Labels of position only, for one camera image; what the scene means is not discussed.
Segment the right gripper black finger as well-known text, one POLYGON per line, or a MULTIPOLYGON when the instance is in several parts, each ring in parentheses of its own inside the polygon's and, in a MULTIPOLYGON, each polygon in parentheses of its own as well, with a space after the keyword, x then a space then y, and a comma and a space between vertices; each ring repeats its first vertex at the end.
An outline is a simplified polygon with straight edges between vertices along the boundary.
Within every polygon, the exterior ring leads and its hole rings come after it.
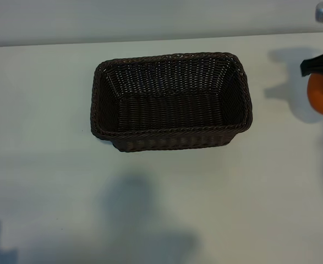
POLYGON ((300 72, 302 76, 310 74, 323 75, 323 54, 312 59, 303 60, 300 64, 300 72))

